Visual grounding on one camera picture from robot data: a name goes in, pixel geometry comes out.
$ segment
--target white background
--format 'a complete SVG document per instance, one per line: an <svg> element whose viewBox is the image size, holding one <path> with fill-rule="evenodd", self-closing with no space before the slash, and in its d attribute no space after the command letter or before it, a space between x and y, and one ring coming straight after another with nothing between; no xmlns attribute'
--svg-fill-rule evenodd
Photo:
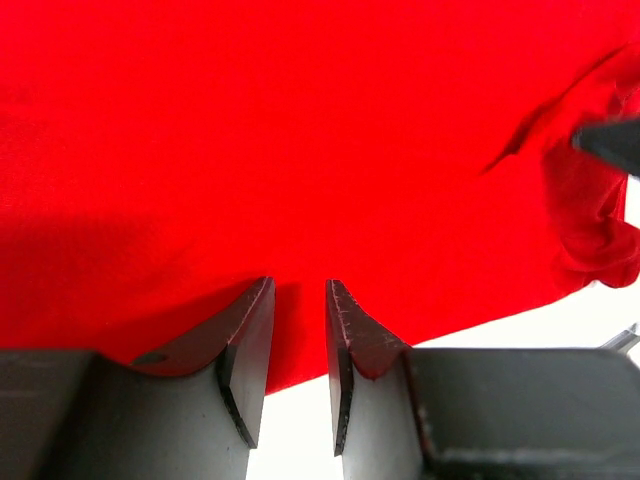
<svg viewBox="0 0 640 480"><path fill-rule="evenodd" d="M627 221L640 227L640 184L631 181ZM447 335L429 347L597 347L635 323L640 282L613 290L589 286L552 305ZM631 353L640 361L640 346ZM333 458L327 376L265 399L260 443L248 480L342 480Z"/></svg>

